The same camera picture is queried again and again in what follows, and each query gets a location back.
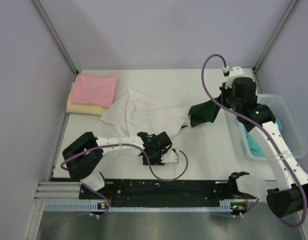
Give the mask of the white and green t shirt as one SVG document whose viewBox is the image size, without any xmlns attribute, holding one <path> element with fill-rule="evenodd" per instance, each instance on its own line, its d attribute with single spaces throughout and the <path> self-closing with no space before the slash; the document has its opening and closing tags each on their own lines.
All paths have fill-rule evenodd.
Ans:
<svg viewBox="0 0 308 240">
<path fill-rule="evenodd" d="M 128 89 L 99 118 L 100 126 L 110 137 L 133 136 L 139 132 L 172 138 L 182 128 L 213 123 L 220 111 L 209 100 L 193 106 L 170 107 L 139 91 Z"/>
</svg>

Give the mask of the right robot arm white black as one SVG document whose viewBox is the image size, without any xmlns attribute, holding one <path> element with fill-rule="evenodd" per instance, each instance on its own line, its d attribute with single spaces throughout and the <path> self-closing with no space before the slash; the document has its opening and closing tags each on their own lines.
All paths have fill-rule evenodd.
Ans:
<svg viewBox="0 0 308 240">
<path fill-rule="evenodd" d="M 244 193 L 265 201 L 279 218 L 308 208 L 308 174 L 301 168 L 286 144 L 276 117 L 256 95 L 256 83 L 249 77 L 237 77 L 232 86 L 220 86 L 221 104 L 236 112 L 240 125 L 256 140 L 274 174 L 263 180 L 247 172 L 235 172 L 227 192 L 233 198 Z"/>
</svg>

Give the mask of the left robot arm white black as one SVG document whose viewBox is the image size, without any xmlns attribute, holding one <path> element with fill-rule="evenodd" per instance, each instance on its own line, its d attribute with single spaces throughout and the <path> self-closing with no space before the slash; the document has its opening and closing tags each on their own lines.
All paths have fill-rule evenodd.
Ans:
<svg viewBox="0 0 308 240">
<path fill-rule="evenodd" d="M 103 198 L 108 191 L 102 173 L 95 170 L 103 157 L 141 156 L 144 165 L 164 166 L 177 163 L 178 154 L 166 132 L 158 135 L 139 132 L 124 137 L 96 137 L 85 132 L 62 152 L 64 162 L 60 165 L 69 172 L 72 180 L 90 188 L 96 198 Z"/>
</svg>

